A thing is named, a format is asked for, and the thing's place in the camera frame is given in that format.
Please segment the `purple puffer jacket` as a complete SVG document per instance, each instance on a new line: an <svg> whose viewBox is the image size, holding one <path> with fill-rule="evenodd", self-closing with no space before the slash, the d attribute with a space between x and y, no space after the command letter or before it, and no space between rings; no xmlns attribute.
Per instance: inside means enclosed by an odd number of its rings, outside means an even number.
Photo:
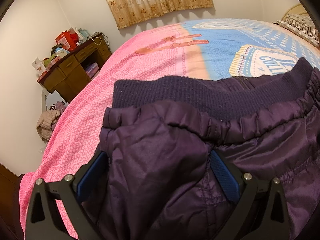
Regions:
<svg viewBox="0 0 320 240"><path fill-rule="evenodd" d="M197 93L105 111L108 163L84 209L103 239L212 239L231 204L209 166L216 151L254 178L279 178L290 238L319 216L319 70L299 59L242 82L168 77Z"/></svg>

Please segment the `pile of clothes on floor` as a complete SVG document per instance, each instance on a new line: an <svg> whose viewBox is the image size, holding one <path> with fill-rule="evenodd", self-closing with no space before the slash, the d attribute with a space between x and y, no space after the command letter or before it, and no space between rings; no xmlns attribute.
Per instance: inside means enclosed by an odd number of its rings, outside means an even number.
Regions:
<svg viewBox="0 0 320 240"><path fill-rule="evenodd" d="M36 124L36 131L42 141L48 142L62 113L66 110L63 102L57 102L50 110L44 111Z"/></svg>

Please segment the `pink and blue bedspread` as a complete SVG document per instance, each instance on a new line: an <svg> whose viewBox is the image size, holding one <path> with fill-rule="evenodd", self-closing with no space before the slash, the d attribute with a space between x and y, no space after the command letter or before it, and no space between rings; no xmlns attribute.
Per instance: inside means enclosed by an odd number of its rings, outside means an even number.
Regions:
<svg viewBox="0 0 320 240"><path fill-rule="evenodd" d="M244 19L197 20L144 31L125 42L99 75L66 107L47 144L41 164L20 182L22 234L35 182L51 183L76 174L97 151L104 114L120 104L177 99L197 93L169 85L168 77L242 82L291 71L299 59L319 70L319 49L284 28ZM56 201L73 239L78 239L65 207ZM319 239L319 216L294 239Z"/></svg>

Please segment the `brown wooden cabinet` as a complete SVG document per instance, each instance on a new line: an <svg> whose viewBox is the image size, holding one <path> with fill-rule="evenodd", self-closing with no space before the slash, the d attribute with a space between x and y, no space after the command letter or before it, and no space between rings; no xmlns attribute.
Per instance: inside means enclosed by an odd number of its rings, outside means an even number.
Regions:
<svg viewBox="0 0 320 240"><path fill-rule="evenodd" d="M97 33L53 64L37 82L50 93L57 91L70 103L90 83L89 66L96 63L97 72L111 55L106 36Z"/></svg>

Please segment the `white greeting card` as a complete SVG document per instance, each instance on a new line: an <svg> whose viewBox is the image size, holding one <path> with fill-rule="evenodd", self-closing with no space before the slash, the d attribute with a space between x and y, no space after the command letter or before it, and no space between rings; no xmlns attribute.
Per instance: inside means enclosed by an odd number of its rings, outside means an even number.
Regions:
<svg viewBox="0 0 320 240"><path fill-rule="evenodd" d="M46 72L46 67L43 62L37 57L31 64L33 68L36 70L38 76L41 76Z"/></svg>

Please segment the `stacked books in cabinet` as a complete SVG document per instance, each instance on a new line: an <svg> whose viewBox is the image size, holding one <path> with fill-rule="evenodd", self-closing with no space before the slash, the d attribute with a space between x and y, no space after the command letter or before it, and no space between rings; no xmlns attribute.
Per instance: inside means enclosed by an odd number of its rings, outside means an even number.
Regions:
<svg viewBox="0 0 320 240"><path fill-rule="evenodd" d="M90 79L93 78L93 76L95 76L95 74L97 74L97 72L99 72L99 66L98 64L95 62L93 64L90 64L86 69L85 69L87 75L89 76Z"/></svg>

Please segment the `patterned grey pillow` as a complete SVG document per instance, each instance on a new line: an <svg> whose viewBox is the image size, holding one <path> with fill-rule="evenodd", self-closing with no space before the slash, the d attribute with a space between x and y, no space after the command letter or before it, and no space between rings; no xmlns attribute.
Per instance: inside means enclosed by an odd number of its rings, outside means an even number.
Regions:
<svg viewBox="0 0 320 240"><path fill-rule="evenodd" d="M286 14L282 20L277 20L277 23L313 46L319 47L319 31L309 16Z"/></svg>

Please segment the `red gift box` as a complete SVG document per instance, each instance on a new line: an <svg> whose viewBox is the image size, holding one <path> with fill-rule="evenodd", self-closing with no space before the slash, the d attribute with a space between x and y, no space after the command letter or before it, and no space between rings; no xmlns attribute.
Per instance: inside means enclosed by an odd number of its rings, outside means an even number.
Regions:
<svg viewBox="0 0 320 240"><path fill-rule="evenodd" d="M68 31L62 32L55 39L56 43L61 45L63 49L68 51L73 51L77 47L77 42L79 41L79 37L76 33L70 33Z"/></svg>

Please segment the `cream wooden headboard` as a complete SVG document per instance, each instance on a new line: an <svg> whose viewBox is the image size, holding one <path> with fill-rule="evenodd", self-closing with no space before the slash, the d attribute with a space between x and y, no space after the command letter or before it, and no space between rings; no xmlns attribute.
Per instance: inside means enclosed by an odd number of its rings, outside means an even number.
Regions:
<svg viewBox="0 0 320 240"><path fill-rule="evenodd" d="M295 17L306 17L309 16L308 12L305 10L302 4L297 4L291 7L287 12L285 12L284 16L281 18L282 21L285 20L285 18L289 16L295 16Z"/></svg>

